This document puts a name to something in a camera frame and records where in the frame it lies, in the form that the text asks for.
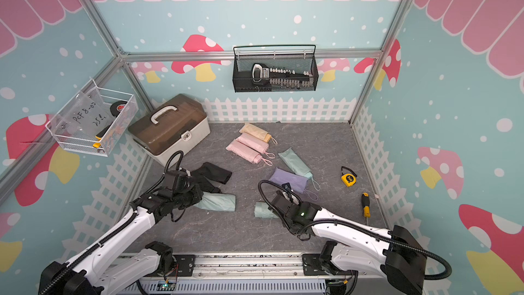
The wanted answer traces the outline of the black umbrella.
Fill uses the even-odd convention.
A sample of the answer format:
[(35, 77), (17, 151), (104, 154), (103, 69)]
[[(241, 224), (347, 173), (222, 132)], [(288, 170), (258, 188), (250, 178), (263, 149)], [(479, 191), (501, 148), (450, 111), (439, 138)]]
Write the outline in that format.
[(222, 193), (222, 191), (218, 187), (215, 187), (207, 178), (193, 178), (191, 184), (198, 187), (202, 192)]

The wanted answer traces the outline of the lilac sleeved umbrella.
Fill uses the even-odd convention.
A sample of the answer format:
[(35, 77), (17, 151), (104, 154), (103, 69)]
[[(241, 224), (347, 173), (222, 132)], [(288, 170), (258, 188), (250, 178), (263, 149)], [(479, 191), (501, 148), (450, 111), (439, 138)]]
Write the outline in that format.
[(304, 176), (299, 176), (283, 169), (276, 168), (269, 181), (274, 182), (280, 186), (289, 184), (291, 190), (299, 195), (308, 195), (313, 201), (318, 200), (318, 196), (314, 192), (307, 190), (308, 179)]

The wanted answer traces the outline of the mint green sleeve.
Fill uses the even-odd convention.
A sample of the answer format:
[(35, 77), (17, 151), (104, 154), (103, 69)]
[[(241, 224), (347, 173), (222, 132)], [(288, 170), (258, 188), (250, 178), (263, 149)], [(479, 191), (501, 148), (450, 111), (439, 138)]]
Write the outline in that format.
[(230, 194), (204, 192), (202, 199), (195, 204), (195, 207), (216, 212), (235, 212), (236, 197)]

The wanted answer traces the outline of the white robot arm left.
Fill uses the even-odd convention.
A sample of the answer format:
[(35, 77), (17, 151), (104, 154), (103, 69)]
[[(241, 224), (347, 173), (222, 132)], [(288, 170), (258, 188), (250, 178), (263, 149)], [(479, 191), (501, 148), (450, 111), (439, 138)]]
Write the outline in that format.
[(180, 167), (184, 153), (168, 159), (162, 176), (130, 203), (126, 215), (90, 247), (60, 264), (52, 262), (41, 274), (39, 294), (116, 294), (158, 273), (166, 278), (179, 267), (170, 247), (153, 242), (118, 266), (111, 264), (139, 236), (174, 210), (184, 211), (201, 201), (203, 193), (191, 173)]

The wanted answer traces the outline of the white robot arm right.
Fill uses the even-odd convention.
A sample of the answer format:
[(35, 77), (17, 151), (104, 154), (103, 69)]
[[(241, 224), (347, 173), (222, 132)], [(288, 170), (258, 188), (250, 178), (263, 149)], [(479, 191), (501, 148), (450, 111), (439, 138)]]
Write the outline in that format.
[(317, 261), (329, 275), (370, 273), (385, 278), (404, 294), (422, 294), (425, 281), (447, 279), (452, 266), (425, 250), (404, 227), (373, 228), (344, 219), (275, 182), (262, 180), (258, 191), (269, 211), (301, 241), (313, 236), (327, 240)]

